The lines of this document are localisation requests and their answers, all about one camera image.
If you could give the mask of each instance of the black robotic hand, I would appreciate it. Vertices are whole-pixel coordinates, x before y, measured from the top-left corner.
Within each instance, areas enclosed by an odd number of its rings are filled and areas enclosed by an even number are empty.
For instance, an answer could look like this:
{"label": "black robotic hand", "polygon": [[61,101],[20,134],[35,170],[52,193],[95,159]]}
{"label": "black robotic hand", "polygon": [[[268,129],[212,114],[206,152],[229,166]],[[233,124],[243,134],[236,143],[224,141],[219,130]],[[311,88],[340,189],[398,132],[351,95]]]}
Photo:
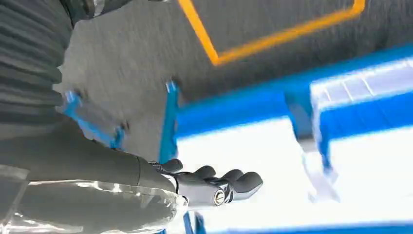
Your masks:
{"label": "black robotic hand", "polygon": [[217,178],[211,166],[203,166],[193,173],[177,172],[183,168],[178,159],[152,165],[159,173],[175,179],[176,192],[188,199],[192,209],[248,199],[263,185],[263,180],[256,172],[244,174],[234,169]]}

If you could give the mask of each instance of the transparent plastic cover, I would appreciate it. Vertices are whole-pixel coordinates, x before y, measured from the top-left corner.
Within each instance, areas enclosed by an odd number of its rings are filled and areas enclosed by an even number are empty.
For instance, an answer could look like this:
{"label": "transparent plastic cover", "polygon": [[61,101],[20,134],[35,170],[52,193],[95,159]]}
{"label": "transparent plastic cover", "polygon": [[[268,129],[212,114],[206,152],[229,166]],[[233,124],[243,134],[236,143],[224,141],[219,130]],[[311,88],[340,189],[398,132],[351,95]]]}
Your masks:
{"label": "transparent plastic cover", "polygon": [[187,201],[162,189],[89,180],[30,182],[1,234],[157,233]]}

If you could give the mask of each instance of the white panel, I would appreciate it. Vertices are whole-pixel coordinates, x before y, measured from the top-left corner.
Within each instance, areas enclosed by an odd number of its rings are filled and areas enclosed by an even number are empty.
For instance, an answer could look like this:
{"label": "white panel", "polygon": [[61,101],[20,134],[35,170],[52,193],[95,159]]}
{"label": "white panel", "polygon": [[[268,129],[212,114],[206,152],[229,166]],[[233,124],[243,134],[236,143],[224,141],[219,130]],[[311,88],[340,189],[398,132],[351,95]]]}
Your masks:
{"label": "white panel", "polygon": [[332,141],[330,157],[341,199],[371,203],[413,199],[412,139],[413,127],[405,127]]}
{"label": "white panel", "polygon": [[[387,141],[388,146],[399,147],[396,153],[408,151],[410,154],[410,149],[401,148],[406,141],[398,143],[394,136],[388,136]],[[367,146],[362,140],[357,144]],[[347,143],[342,141],[332,145],[335,164],[341,165],[342,175],[344,172],[351,173],[351,167],[355,164],[351,158],[368,155],[369,159],[372,159],[377,155],[394,154],[394,151],[384,148],[381,148],[381,153],[371,151],[374,143],[364,150],[358,148],[357,144],[349,139]],[[413,202],[405,200],[360,202],[344,199],[341,203],[333,200],[311,203],[308,192],[312,191],[312,186],[302,166],[303,152],[295,140],[291,122],[287,118],[183,139],[178,141],[178,151],[179,158],[188,171],[208,164],[216,169],[218,176],[238,168],[244,172],[257,171],[263,177],[262,189],[250,200],[200,211],[209,233],[226,229],[296,229],[412,221]],[[317,162],[307,162],[311,163],[308,167],[310,171],[319,172]],[[358,176],[362,175],[361,168],[356,167],[356,172],[360,172]],[[358,178],[352,177],[350,180],[357,182]],[[183,230],[181,226],[180,230],[177,227],[170,233],[183,233]]]}

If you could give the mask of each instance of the blue metal frame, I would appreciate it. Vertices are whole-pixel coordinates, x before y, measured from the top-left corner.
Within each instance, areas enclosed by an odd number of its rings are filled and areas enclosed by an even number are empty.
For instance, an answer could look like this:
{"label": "blue metal frame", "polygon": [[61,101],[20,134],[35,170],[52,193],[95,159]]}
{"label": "blue metal frame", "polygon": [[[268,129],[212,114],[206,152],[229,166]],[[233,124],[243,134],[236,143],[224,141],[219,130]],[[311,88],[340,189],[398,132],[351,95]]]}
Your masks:
{"label": "blue metal frame", "polygon": [[122,142],[125,138],[125,131],[121,126],[116,127],[114,136],[108,135],[107,133],[101,131],[93,123],[82,119],[82,117],[76,113],[76,110],[82,105],[83,102],[79,94],[74,91],[67,91],[65,93],[65,97],[67,102],[65,109],[63,110],[65,115],[74,119],[82,130],[86,130],[91,132],[94,136],[97,136],[99,142],[106,147],[122,150]]}
{"label": "blue metal frame", "polygon": [[[177,97],[178,97],[178,88],[173,82],[167,84],[168,87],[168,100],[166,106],[166,115],[164,122],[164,132],[162,135],[161,149],[160,149],[160,162],[165,162],[175,156],[176,153],[176,137],[186,137],[192,134],[198,134],[202,131],[215,130],[216,128],[225,128],[233,124],[239,124],[240,120],[237,118],[237,115],[233,113],[228,113],[228,109],[239,110],[236,106],[239,106],[239,101],[249,101],[246,97],[251,97],[255,95],[262,96],[263,98],[270,97],[270,93],[283,93],[285,95],[285,100],[288,102],[287,105],[297,104],[301,106],[304,112],[307,114],[306,118],[311,118],[312,116],[312,106],[310,99],[310,84],[315,80],[325,79],[334,77],[340,74],[348,73],[351,71],[365,69],[371,66],[380,65],[382,63],[407,58],[413,56],[413,44],[408,44],[403,47],[397,47],[390,50],[386,50],[379,53],[374,53],[362,58],[356,58],[350,61],[341,62],[335,65],[327,66],[324,68],[315,69],[305,73],[295,74],[291,76],[286,76],[281,79],[277,79],[271,82],[266,82],[260,85],[255,85],[247,89],[231,92],[229,94],[209,98],[204,101],[186,105],[182,108],[178,107]],[[226,123],[211,122],[213,118],[207,117],[210,113],[205,110],[205,107],[216,106],[217,103],[226,103],[226,107],[222,108],[220,111],[227,111],[228,114]],[[300,118],[293,116],[290,113],[291,120],[294,125],[296,135],[306,135],[309,132],[311,127],[303,126],[303,122],[298,121]],[[260,117],[252,117],[250,121],[258,121]],[[188,123],[188,128],[184,131],[178,129],[179,133],[175,134],[175,121],[179,120],[181,124],[185,125]],[[327,154],[328,149],[327,145],[322,146],[324,153]],[[318,233],[413,233],[413,225],[411,223],[402,224],[400,226],[396,224],[388,224],[382,227],[348,227],[348,228],[320,228],[319,230],[292,230],[292,231],[282,231],[282,230],[271,230],[263,232],[230,232],[230,233],[262,233],[262,234],[272,234],[272,233],[306,233],[306,234],[318,234]]]}

